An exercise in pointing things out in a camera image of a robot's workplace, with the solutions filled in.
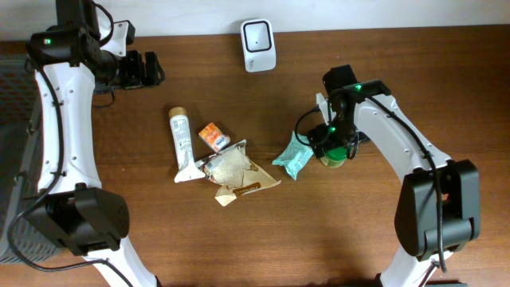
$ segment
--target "wooden table surface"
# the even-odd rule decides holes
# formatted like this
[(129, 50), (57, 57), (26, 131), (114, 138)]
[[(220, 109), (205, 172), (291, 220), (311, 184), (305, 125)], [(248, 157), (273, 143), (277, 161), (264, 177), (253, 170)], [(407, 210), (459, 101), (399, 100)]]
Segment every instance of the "wooden table surface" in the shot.
[[(374, 144), (338, 169), (311, 159), (294, 181), (271, 162), (296, 120), (325, 94), (322, 76), (351, 64), (360, 81), (380, 78), (420, 131), (481, 177), (481, 236), (447, 261), (446, 275), (470, 286), (510, 281), (510, 26), (277, 33), (277, 67), (247, 73), (238, 35), (137, 38), (155, 51), (167, 80), (122, 91), (92, 112), (103, 188), (125, 197), (129, 237), (164, 286), (307, 285), (372, 279), (398, 247), (400, 183)], [(22, 45), (2, 45), (3, 53)], [(95, 104), (108, 102), (97, 96)], [(211, 150), (196, 136), (215, 122), (281, 185), (221, 207), (206, 180), (174, 183), (170, 108), (188, 111), (196, 158)], [(320, 122), (307, 119), (302, 131)], [(70, 253), (47, 261), (75, 261)], [(0, 266), (2, 286), (106, 286), (92, 267), (40, 273)]]

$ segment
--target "brown cap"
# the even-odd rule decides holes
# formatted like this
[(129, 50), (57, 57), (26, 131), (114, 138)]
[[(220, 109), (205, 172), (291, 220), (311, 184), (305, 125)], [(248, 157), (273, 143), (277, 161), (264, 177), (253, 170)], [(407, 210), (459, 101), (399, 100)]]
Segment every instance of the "brown cap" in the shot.
[(177, 108), (172, 108), (169, 112), (168, 112), (168, 116), (170, 116), (170, 118), (173, 118), (174, 116), (185, 116), (186, 115), (186, 109), (185, 108), (181, 108), (181, 107), (177, 107)]

